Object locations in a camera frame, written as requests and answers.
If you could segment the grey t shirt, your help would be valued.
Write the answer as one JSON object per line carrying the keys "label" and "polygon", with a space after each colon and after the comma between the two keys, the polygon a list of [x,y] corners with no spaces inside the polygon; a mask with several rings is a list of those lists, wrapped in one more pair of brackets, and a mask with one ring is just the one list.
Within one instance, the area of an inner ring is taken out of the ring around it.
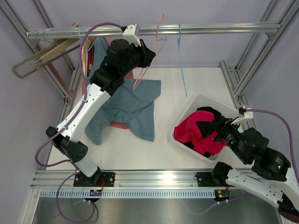
{"label": "grey t shirt", "polygon": [[85,134],[95,145],[102,143],[101,131],[112,122],[126,125],[138,138],[154,141],[154,100],[161,94],[160,80],[125,78],[117,91],[101,106],[85,128]]}

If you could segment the light blue wire hanger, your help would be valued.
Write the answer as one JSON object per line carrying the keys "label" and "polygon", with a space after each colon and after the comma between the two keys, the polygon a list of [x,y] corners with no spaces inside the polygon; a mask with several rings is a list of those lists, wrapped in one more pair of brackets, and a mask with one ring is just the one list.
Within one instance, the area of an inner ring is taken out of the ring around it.
{"label": "light blue wire hanger", "polygon": [[180,71],[181,71],[181,77],[182,77],[182,82],[184,86],[184,92],[185,96],[187,97],[187,89],[186,89],[186,84],[185,84],[185,76],[184,76],[184,70],[183,70],[183,64],[182,64],[182,56],[181,56],[181,36],[182,36],[182,25],[181,23],[178,25],[179,27],[179,32],[177,35],[177,45],[178,45],[178,57],[179,57],[179,66],[180,66]]}

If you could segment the pink hanger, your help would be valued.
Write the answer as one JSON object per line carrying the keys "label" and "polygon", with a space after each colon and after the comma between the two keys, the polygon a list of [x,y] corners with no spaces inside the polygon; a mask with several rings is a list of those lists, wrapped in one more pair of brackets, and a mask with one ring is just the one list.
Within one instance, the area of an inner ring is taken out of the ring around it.
{"label": "pink hanger", "polygon": [[[160,18],[159,18],[159,21],[158,21],[158,25],[157,25],[157,28],[156,28],[156,33],[155,33],[155,40],[154,40],[154,43],[151,47],[151,50],[154,51],[155,48],[156,48],[156,44],[158,42],[163,42],[163,44],[161,45],[161,48],[156,52],[156,56],[158,56],[158,54],[161,52],[161,50],[163,49],[164,45],[166,44],[167,42],[167,37],[164,37],[164,38],[160,38],[159,37],[159,29],[160,29],[160,26],[162,24],[164,20],[164,13],[161,13],[160,15]],[[134,85],[133,85],[133,90],[135,91],[136,88],[138,87],[139,83],[141,82],[141,80],[143,79],[143,77],[145,76],[145,74],[147,73],[149,69],[149,66],[146,67],[146,68],[142,68],[140,74],[138,75]]]}

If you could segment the red t shirt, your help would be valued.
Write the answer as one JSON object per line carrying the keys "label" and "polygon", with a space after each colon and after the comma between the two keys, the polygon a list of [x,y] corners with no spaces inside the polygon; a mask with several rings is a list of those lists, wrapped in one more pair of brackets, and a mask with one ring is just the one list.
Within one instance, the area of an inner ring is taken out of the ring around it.
{"label": "red t shirt", "polygon": [[197,121],[213,121],[215,118],[221,116],[221,113],[214,109],[198,108],[186,119],[184,119],[178,126],[174,128],[174,139],[200,155],[214,156],[221,152],[226,146],[223,141],[215,142],[212,140],[217,133],[213,132],[208,138],[203,138],[198,126]]}

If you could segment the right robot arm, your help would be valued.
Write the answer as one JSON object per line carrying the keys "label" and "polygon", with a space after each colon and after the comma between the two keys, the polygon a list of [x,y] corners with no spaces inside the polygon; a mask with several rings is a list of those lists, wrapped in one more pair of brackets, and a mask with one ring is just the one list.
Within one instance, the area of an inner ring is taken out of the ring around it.
{"label": "right robot arm", "polygon": [[247,177],[224,162],[218,162],[212,177],[217,184],[239,187],[272,205],[281,216],[299,222],[299,174],[295,164],[281,152],[268,147],[269,140],[256,129],[239,132],[233,121],[220,117],[210,122],[215,141],[224,141],[232,152],[259,177],[271,184]]}

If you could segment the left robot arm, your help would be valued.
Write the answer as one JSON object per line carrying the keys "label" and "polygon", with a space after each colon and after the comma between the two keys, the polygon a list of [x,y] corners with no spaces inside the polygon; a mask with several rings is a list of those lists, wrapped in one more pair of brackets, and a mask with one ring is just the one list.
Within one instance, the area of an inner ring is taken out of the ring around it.
{"label": "left robot arm", "polygon": [[129,43],[125,39],[112,41],[81,100],[57,127],[47,128],[46,135],[51,143],[86,177],[100,174],[100,168],[88,155],[88,147],[80,142],[86,126],[124,83],[124,77],[136,67],[150,66],[155,56],[143,40],[139,44]]}

